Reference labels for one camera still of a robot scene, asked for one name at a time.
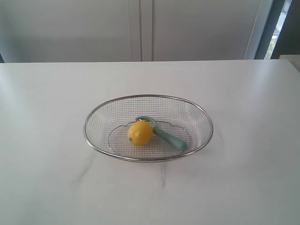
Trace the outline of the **oval metal mesh basket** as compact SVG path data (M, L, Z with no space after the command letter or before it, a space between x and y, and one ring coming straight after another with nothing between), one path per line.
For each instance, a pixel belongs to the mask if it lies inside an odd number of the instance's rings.
M209 115L179 97L142 94L115 98L93 109L83 133L108 156L133 162L161 162L190 155L213 136Z

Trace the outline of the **teal handled peeler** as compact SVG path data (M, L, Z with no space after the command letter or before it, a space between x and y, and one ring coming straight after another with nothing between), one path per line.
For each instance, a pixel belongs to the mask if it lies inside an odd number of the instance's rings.
M158 137L160 137L161 139L163 139L164 141L166 141L167 143L169 143L170 145L172 145L173 147L175 147L176 149L180 150L180 151L185 151L188 147L187 143L163 130L161 130L158 127L158 123L156 120L154 120L153 118L149 117L149 116L139 116L135 119L135 121L138 120L145 120L150 122L153 125L153 133L155 135L157 135Z

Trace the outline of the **yellow lemon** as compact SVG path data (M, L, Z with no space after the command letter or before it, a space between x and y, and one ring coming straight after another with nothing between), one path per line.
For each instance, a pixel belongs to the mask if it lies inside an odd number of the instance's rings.
M153 128L147 121L136 121L128 130L129 141L136 146L147 144L153 138Z

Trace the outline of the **white side table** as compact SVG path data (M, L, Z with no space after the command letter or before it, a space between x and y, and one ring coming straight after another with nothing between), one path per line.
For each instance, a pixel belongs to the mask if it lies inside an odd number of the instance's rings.
M282 60L288 60L300 72L300 55L299 54L280 55L279 58Z

